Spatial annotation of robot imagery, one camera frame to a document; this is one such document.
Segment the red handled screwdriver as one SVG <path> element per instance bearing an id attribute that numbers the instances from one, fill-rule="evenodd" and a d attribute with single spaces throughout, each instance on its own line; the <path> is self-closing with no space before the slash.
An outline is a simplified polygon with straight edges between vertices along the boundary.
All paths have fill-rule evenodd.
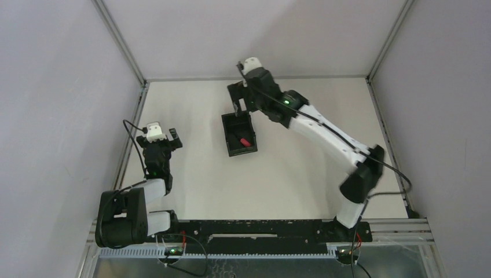
<path id="1" fill-rule="evenodd" d="M 234 146 L 234 148 L 238 149 L 238 148 L 251 147 L 251 143 L 243 136 L 237 134 L 230 134 L 230 137 L 232 139 L 232 145 Z"/>

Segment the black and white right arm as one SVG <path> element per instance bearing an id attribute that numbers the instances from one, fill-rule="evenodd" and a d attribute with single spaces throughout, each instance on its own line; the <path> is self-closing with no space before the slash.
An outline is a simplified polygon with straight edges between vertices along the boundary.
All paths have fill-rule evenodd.
<path id="1" fill-rule="evenodd" d="M 263 66 L 248 69 L 238 63 L 237 68 L 242 80 L 228 86 L 236 114 L 242 113 L 239 101 L 243 99 L 247 112 L 261 111 L 272 122 L 306 137 L 333 157 L 347 174 L 339 187 L 341 207 L 334 228 L 338 239 L 351 240 L 358 232 L 356 224 L 365 210 L 368 195 L 383 174 L 384 149 L 379 145 L 368 147 L 348 136 L 300 93 L 281 90 Z"/>

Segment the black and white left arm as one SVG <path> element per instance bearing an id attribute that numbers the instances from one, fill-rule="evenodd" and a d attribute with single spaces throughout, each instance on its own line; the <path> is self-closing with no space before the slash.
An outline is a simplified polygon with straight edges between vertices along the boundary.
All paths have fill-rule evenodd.
<path id="1" fill-rule="evenodd" d="M 147 211 L 148 204 L 168 195 L 173 187 L 170 159 L 183 144 L 175 128 L 169 132 L 167 136 L 153 123 L 144 128 L 143 135 L 132 139 L 143 164 L 144 179 L 101 194 L 95 231 L 99 247 L 120 249 L 143 244 L 155 233 L 168 242 L 179 238 L 181 226 L 171 220 L 171 211 Z"/>

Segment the black plastic bin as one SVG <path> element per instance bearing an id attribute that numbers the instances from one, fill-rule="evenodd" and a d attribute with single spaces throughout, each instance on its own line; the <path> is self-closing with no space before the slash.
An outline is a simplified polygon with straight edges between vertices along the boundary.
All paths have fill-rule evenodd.
<path id="1" fill-rule="evenodd" d="M 244 155 L 258 151 L 256 134 L 252 125 L 251 115 L 243 112 L 236 117 L 234 113 L 221 115 L 223 130 L 225 133 L 225 142 L 229 157 Z M 251 147 L 234 148 L 230 134 L 237 134 L 246 138 Z"/>

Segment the left controller circuit board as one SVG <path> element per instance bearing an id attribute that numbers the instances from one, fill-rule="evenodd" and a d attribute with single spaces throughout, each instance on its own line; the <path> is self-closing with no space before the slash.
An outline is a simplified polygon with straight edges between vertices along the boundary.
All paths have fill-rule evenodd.
<path id="1" fill-rule="evenodd" d="M 181 247 L 169 247 L 165 250 L 164 256 L 165 257 L 172 257 L 172 256 L 182 256 L 184 253 L 184 249 Z"/>

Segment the controller circuit board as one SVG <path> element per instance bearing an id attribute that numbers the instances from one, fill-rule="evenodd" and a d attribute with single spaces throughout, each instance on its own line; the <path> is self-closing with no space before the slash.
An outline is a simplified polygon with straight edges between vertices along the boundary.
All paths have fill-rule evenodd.
<path id="1" fill-rule="evenodd" d="M 165 257 L 172 257 L 172 256 L 182 256 L 184 253 L 184 249 L 181 247 L 169 247 L 165 250 L 164 256 Z"/>
<path id="2" fill-rule="evenodd" d="M 352 254 L 351 249 L 339 249 L 335 251 L 336 260 L 342 265 L 356 264 L 358 256 Z"/>

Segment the right controller circuit board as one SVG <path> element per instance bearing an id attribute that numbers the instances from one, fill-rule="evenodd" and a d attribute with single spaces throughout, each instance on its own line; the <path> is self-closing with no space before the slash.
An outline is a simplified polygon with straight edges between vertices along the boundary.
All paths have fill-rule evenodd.
<path id="1" fill-rule="evenodd" d="M 336 260 L 342 265 L 356 264 L 358 256 L 352 254 L 351 249 L 339 249 L 335 251 Z"/>

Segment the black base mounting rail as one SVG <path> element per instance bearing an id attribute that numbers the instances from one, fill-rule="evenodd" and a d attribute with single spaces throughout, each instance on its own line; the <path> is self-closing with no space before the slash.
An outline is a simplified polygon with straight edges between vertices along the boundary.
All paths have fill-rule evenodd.
<path id="1" fill-rule="evenodd" d="M 171 225 L 173 232 L 191 237 L 191 251 L 211 255 L 326 254 L 329 244 L 373 241 L 368 222 L 346 229 L 333 220 L 181 220 Z"/>

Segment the aluminium frame right rail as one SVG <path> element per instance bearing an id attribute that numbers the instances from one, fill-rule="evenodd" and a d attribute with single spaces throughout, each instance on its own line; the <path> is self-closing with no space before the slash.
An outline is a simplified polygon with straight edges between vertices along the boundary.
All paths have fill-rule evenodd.
<path id="1" fill-rule="evenodd" d="M 413 213 L 413 202 L 411 200 L 411 196 L 409 195 L 410 191 L 412 190 L 412 184 L 405 181 L 402 176 L 400 158 L 397 153 L 397 146 L 394 143 L 393 127 L 391 127 L 392 120 L 390 120 L 390 109 L 384 100 L 384 94 L 382 92 L 382 75 L 380 72 L 399 36 L 400 31 L 403 29 L 403 26 L 405 25 L 416 4 L 417 1 L 403 2 L 402 8 L 392 23 L 389 33 L 384 39 L 382 47 L 378 51 L 375 61 L 365 77 L 380 128 L 382 130 L 383 138 L 387 146 L 390 162 L 392 166 L 399 171 L 399 173 L 397 173 L 395 176 L 398 186 L 402 192 L 402 200 L 407 210 L 408 217 L 411 217 Z"/>

